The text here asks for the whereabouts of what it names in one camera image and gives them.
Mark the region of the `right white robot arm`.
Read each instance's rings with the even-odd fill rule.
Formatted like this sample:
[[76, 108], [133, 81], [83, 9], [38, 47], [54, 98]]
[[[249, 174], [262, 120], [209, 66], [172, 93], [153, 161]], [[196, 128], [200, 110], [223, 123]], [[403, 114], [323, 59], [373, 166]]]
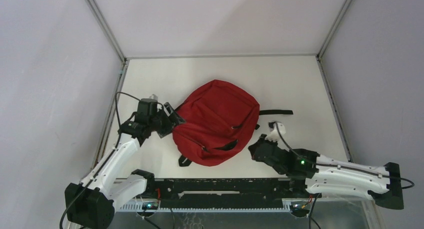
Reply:
[[379, 207], [402, 210], [404, 198], [400, 166], [388, 162], [367, 166], [338, 161], [304, 148], [281, 149], [277, 141], [262, 134], [248, 147], [254, 161], [287, 176], [289, 192], [295, 197], [309, 194], [335, 194], [374, 201]]

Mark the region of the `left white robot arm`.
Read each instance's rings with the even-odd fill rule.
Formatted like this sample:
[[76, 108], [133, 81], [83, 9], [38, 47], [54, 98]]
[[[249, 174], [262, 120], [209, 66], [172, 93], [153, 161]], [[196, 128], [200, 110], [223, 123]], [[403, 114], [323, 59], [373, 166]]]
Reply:
[[115, 186], [120, 170], [156, 132], [160, 138], [186, 121], [166, 102], [155, 97], [142, 98], [137, 109], [126, 121], [118, 121], [118, 139], [98, 164], [79, 183], [70, 183], [64, 192], [66, 208], [60, 218], [82, 228], [106, 229], [118, 209], [137, 195], [153, 196], [157, 185], [139, 173], [132, 173], [124, 182]]

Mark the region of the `red student backpack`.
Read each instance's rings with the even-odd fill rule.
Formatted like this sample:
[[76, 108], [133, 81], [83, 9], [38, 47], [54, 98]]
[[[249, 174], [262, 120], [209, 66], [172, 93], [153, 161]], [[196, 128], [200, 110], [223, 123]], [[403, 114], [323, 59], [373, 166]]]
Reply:
[[261, 110], [258, 101], [242, 88], [214, 79], [193, 91], [175, 110], [185, 123], [172, 138], [181, 156], [180, 167], [191, 163], [218, 166], [248, 144], [262, 115], [293, 115], [292, 110]]

